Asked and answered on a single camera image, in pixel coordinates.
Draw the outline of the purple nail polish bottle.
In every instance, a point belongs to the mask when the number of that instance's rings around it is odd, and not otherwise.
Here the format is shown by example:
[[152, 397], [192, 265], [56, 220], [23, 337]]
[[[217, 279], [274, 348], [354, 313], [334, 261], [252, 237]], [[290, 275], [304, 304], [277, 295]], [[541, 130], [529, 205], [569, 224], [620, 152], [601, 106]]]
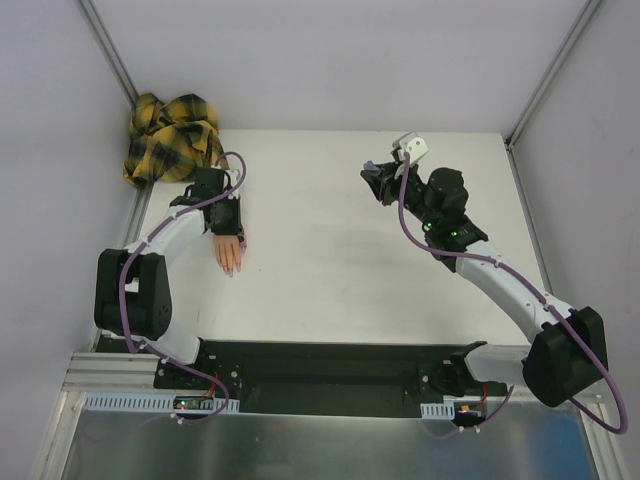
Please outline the purple nail polish bottle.
[[363, 169], [366, 171], [372, 171], [372, 172], [377, 172], [379, 170], [379, 167], [372, 161], [367, 161], [364, 165], [363, 165]]

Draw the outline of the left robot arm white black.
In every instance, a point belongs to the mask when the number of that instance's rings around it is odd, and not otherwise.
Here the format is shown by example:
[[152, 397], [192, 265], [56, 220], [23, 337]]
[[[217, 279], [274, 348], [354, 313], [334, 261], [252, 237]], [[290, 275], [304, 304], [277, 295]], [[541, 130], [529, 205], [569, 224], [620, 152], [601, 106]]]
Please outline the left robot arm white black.
[[245, 177], [242, 169], [197, 168], [147, 234], [98, 258], [96, 326], [179, 362], [176, 375], [191, 389], [209, 382], [212, 367], [198, 356], [201, 340], [172, 319], [169, 267], [207, 233], [243, 236], [239, 189]]

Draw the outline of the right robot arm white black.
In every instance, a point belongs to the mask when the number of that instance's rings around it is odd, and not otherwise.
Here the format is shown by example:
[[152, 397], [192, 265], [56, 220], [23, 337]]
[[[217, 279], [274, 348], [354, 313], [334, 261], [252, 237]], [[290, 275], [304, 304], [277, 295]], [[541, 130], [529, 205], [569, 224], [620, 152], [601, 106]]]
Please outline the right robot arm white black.
[[590, 307], [576, 310], [519, 277], [467, 217], [460, 171], [438, 168], [422, 181], [417, 167], [407, 175], [400, 169], [397, 162], [368, 162], [360, 175], [381, 204], [402, 203], [421, 222], [433, 257], [486, 294], [528, 342], [525, 347], [469, 344], [443, 363], [433, 386], [461, 396], [487, 382], [522, 385], [556, 407], [601, 380], [608, 360], [600, 315]]

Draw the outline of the mannequin hand with long nails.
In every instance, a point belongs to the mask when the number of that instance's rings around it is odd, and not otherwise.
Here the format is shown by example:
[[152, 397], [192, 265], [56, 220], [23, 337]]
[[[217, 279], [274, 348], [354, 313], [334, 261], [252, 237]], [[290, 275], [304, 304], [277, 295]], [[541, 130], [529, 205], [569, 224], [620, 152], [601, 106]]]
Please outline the mannequin hand with long nails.
[[246, 252], [244, 238], [234, 235], [214, 235], [213, 244], [216, 261], [223, 272], [229, 277], [240, 272]]

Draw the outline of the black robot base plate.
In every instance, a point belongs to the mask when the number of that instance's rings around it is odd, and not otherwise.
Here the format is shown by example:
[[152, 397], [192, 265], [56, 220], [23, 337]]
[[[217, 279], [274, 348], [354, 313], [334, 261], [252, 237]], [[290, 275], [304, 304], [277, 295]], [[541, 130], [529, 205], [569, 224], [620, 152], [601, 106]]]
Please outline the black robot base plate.
[[367, 345], [205, 340], [193, 373], [158, 363], [159, 390], [206, 391], [243, 413], [417, 418], [445, 397], [502, 397], [503, 383], [446, 379], [460, 345]]

